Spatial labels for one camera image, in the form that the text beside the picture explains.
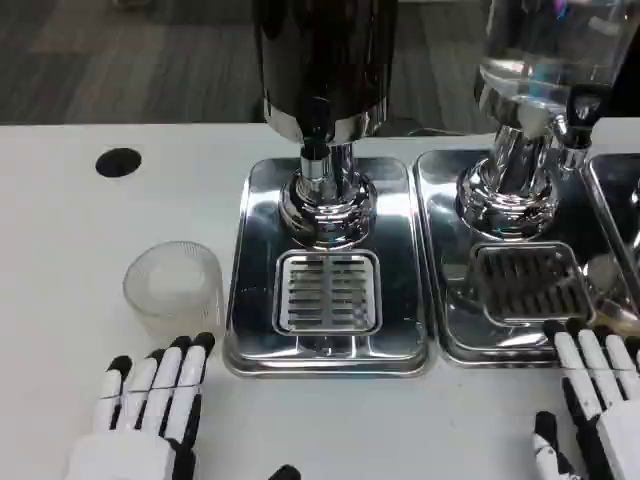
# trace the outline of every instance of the floor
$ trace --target floor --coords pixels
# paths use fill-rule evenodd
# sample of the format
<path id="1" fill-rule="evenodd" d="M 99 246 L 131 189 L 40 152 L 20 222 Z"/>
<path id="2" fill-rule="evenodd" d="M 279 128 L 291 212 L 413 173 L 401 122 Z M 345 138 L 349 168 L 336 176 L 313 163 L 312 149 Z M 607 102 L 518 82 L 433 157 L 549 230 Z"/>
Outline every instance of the floor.
<path id="1" fill-rule="evenodd" d="M 250 0 L 114 1 L 148 0 L 0 2 L 0 123 L 260 120 Z M 485 23 L 479 2 L 401 5 L 392 134 L 494 129 L 473 98 Z"/>

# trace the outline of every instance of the white robotic hand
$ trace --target white robotic hand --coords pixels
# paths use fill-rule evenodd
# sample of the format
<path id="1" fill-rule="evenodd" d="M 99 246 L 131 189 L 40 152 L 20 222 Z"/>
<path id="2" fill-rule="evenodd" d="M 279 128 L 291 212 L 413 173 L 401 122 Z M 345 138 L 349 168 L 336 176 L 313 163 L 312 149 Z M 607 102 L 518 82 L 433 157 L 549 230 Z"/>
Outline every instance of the white robotic hand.
<path id="1" fill-rule="evenodd" d="M 607 327 L 549 321 L 545 334 L 564 370 L 562 388 L 591 480 L 640 479 L 640 340 Z M 580 480 L 558 449 L 556 419 L 536 417 L 533 444 L 542 480 Z"/>
<path id="2" fill-rule="evenodd" d="M 104 378 L 93 432 L 76 442 L 67 480 L 191 480 L 207 357 L 215 340 L 178 337 L 132 367 L 115 358 Z"/>

